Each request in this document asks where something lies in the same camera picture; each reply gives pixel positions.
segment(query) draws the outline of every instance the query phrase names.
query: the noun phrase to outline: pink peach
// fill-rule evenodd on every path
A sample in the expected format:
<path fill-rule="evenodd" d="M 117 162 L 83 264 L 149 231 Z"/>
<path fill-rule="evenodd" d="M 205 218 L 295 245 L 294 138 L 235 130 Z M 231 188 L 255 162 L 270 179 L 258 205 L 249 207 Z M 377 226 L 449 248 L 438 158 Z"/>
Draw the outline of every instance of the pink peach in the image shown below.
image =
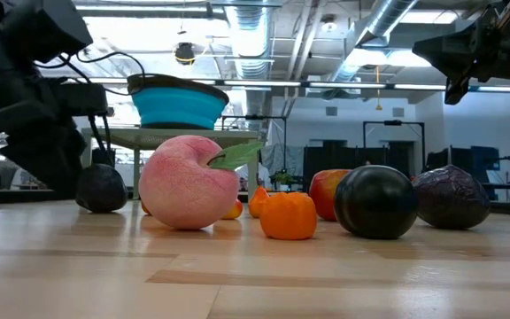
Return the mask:
<path fill-rule="evenodd" d="M 151 215 L 179 230 L 199 230 L 226 215 L 236 202 L 239 177 L 208 166 L 220 151 L 201 136 L 178 136 L 160 145 L 139 181 L 139 194 Z"/>

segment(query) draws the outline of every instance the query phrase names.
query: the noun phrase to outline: peach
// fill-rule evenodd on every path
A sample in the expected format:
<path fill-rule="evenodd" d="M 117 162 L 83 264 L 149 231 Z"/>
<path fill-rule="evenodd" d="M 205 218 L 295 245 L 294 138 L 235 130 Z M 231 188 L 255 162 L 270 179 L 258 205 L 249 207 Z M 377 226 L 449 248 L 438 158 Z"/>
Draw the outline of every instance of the peach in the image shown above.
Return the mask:
<path fill-rule="evenodd" d="M 336 187 L 349 172 L 350 169 L 324 170 L 316 173 L 310 183 L 308 193 L 316 205 L 316 213 L 326 221 L 336 221 L 334 215 Z"/>
<path fill-rule="evenodd" d="M 151 215 L 178 230 L 199 230 L 226 215 L 236 202 L 239 177 L 208 166 L 220 151 L 201 136 L 178 136 L 160 145 L 139 181 Z"/>
<path fill-rule="evenodd" d="M 243 212 L 243 204 L 241 203 L 241 201 L 239 199 L 236 199 L 236 203 L 234 204 L 233 208 L 231 208 L 231 210 L 229 210 L 229 212 L 221 217 L 221 219 L 226 219 L 226 220 L 230 220 L 230 219 L 235 219 L 239 216 L 241 216 L 241 213 Z"/>

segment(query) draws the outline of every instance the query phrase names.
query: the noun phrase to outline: white table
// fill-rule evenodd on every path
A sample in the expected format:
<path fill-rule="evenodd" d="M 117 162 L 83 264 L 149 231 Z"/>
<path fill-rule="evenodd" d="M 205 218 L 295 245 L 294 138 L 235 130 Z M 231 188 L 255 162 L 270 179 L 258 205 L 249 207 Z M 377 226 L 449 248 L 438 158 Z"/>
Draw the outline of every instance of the white table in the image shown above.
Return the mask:
<path fill-rule="evenodd" d="M 105 130 L 98 129 L 99 135 L 105 142 Z M 81 164 L 88 167 L 92 162 L 91 141 L 94 137 L 91 128 L 83 128 L 81 134 L 86 141 L 86 150 L 81 156 Z M 133 169 L 133 199 L 139 199 L 139 179 L 141 178 L 141 151 L 154 151 L 167 139 L 175 136 L 194 135 L 212 139 L 221 148 L 232 145 L 257 142 L 258 134 L 252 131 L 215 131 L 201 129 L 154 129 L 154 128 L 110 128 L 112 144 L 125 147 L 134 152 Z M 258 159 L 253 159 L 247 164 L 249 169 L 248 187 L 249 199 L 257 189 Z"/>

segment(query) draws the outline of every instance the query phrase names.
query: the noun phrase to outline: small orange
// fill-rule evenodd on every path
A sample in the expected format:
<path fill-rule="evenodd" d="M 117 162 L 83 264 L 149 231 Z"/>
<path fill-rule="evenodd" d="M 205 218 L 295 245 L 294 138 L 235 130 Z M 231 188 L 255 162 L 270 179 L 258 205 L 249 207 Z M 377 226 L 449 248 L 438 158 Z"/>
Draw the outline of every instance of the small orange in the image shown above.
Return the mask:
<path fill-rule="evenodd" d="M 149 212 L 149 209 L 147 209 L 147 207 L 145 207 L 145 204 L 141 201 L 141 208 L 143 209 L 143 211 L 146 213 L 146 214 L 151 214 Z"/>
<path fill-rule="evenodd" d="M 261 186 L 257 188 L 253 194 L 253 198 L 249 201 L 249 214 L 253 218 L 259 218 L 263 210 L 263 203 L 269 198 L 267 191 Z"/>
<path fill-rule="evenodd" d="M 233 208 L 231 208 L 225 216 L 221 217 L 221 219 L 233 220 L 233 219 L 241 216 L 242 211 L 243 211 L 243 204 L 241 203 L 241 201 L 239 199 L 236 199 L 236 203 L 234 204 Z"/>
<path fill-rule="evenodd" d="M 316 206 L 304 193 L 278 193 L 265 201 L 260 215 L 267 237 L 284 240 L 308 239 L 318 225 Z"/>

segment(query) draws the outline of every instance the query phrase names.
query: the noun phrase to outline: fluorescent light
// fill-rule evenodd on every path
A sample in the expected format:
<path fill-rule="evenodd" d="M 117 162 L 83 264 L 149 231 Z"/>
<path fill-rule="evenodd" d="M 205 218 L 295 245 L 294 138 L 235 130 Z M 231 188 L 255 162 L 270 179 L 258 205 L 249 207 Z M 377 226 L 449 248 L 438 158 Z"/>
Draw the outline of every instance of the fluorescent light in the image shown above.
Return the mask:
<path fill-rule="evenodd" d="M 207 85 L 214 85 L 216 83 L 215 80 L 192 80 L 192 81 L 196 82 L 196 83 L 207 84 Z"/>
<path fill-rule="evenodd" d="M 472 87 L 472 92 L 510 93 L 510 87 Z"/>
<path fill-rule="evenodd" d="M 267 87 L 299 87 L 300 82 L 291 81 L 246 81 L 246 80 L 227 80 L 225 85 L 231 86 L 267 86 Z"/>
<path fill-rule="evenodd" d="M 377 83 L 310 82 L 311 88 L 320 89 L 385 89 L 387 85 Z"/>
<path fill-rule="evenodd" d="M 446 90 L 446 86 L 445 85 L 426 85 L 426 84 L 395 84 L 395 89 L 442 91 L 442 90 Z"/>
<path fill-rule="evenodd" d="M 76 9 L 80 12 L 84 11 L 101 11 L 101 12 L 205 12 L 197 7 L 186 6 L 132 6 L 132 5 L 76 5 Z M 215 9 L 215 12 L 223 12 L 223 10 Z"/>

